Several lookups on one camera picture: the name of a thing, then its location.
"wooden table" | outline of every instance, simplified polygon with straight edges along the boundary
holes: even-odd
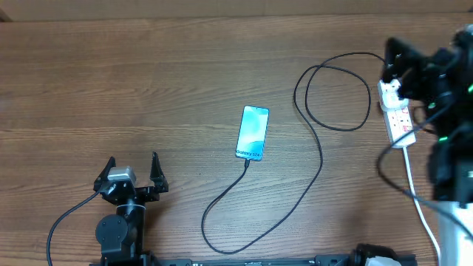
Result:
[[[382,183],[375,159],[387,144],[368,56],[334,61],[364,77],[373,107],[355,132],[315,125],[324,168],[292,216],[233,256],[213,252],[200,234],[204,208],[242,172],[235,158],[244,105],[266,106],[264,160],[209,214],[218,248],[242,247],[281,219],[319,167],[316,143],[296,113],[293,87],[303,71],[352,51],[380,55],[390,36],[426,52],[448,46],[469,14],[289,16],[0,24],[0,265],[46,265],[54,221],[92,194],[110,156],[149,183],[152,151],[170,192],[148,204],[146,243],[161,258],[249,259],[350,252],[359,242],[435,255],[412,201]],[[303,90],[298,94],[303,100]],[[309,106],[334,126],[359,124],[367,92],[352,76],[322,70]],[[415,184],[428,197],[424,164],[433,136],[409,149]],[[406,184],[399,151],[385,164]],[[425,210],[436,231],[435,215]],[[52,239],[54,265],[100,258],[95,226],[114,206],[94,199],[68,216]]]

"blue phone screen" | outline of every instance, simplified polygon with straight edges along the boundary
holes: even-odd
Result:
[[[261,160],[265,147],[269,109],[245,106],[239,128],[236,156],[250,160]]]

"white cord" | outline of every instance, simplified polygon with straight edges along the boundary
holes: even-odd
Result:
[[[404,161],[406,162],[407,179],[409,181],[409,187],[410,187],[411,193],[415,195],[414,182],[412,181],[411,165],[409,163],[409,155],[407,154],[407,147],[402,147],[402,151],[404,153]],[[429,234],[430,240],[432,240],[432,244],[434,245],[435,251],[437,252],[438,265],[440,265],[440,247],[438,246],[437,240],[435,239],[435,236],[432,233],[432,230],[430,230],[430,227],[427,224],[426,219],[423,217],[421,207],[419,206],[419,202],[416,199],[414,199],[414,205],[415,205],[415,208],[417,209],[417,212],[419,213],[419,218],[421,218],[422,225],[425,227],[427,233]]]

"brown wall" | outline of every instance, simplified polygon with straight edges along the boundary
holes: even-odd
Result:
[[[0,10],[12,21],[450,13],[472,6],[471,0],[0,0]]]

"power strip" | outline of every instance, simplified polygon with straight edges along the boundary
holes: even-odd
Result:
[[[392,80],[391,83],[378,83],[378,93],[380,105],[384,113],[384,122],[386,123],[387,135],[389,141],[394,143],[404,134],[412,129],[412,121],[409,114],[408,99],[399,99],[397,91],[401,83],[398,80]],[[415,135],[410,134],[393,148],[401,149],[415,143]]]

